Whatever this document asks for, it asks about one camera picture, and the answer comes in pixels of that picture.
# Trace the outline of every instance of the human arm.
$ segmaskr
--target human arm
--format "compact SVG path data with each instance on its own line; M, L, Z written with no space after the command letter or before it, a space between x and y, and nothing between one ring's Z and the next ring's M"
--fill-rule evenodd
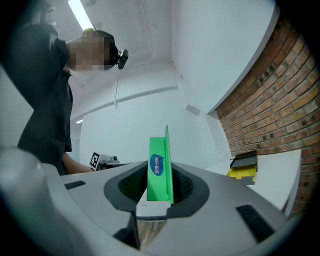
M63 153L62 161L68 174L83 174L93 172L90 167L73 160L67 153Z

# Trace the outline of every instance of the person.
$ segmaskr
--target person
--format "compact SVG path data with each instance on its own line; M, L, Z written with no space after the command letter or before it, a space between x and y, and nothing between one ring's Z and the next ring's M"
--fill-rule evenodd
M108 70L118 57L114 37L102 30L86 29L69 42L59 39L49 24L27 25L12 32L2 64L33 108L18 148L54 165L60 175L91 172L66 153L72 151L70 70Z

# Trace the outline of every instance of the brick wall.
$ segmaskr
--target brick wall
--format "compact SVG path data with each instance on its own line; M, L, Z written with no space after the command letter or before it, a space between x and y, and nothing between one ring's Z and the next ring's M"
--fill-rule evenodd
M320 179L319 90L308 45L281 15L251 70L216 109L233 156L302 149L291 216L303 212Z

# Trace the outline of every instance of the black shirt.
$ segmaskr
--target black shirt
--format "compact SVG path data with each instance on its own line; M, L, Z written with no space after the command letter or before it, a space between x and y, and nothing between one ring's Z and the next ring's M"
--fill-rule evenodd
M73 96L65 41L51 25L19 29L10 37L3 66L33 114L24 128L18 148L34 154L42 163L66 174L64 152L71 152L70 115Z

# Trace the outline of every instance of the white wall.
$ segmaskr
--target white wall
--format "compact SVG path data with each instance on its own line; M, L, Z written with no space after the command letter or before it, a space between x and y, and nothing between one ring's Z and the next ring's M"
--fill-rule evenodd
M279 12L273 0L174 0L172 60L191 105L208 113L246 75Z
M158 92L120 102L84 116L80 162L93 151L118 156L121 163L148 160L150 137L169 128L171 160L199 168L217 162L217 152L204 122L185 110L178 90Z
M17 147L33 112L0 64L0 146Z
M232 156L229 144L227 141L225 131L222 128L221 122L219 121L217 112L214 111L213 113L211 113L211 115L212 116L205 114L204 118L211 133L211 137L214 141L218 161L230 159Z
M146 0L145 9L153 60L171 60L171 0Z
M99 110L117 101L178 86L179 74L173 63L151 64L114 73L85 86L74 96L71 119Z

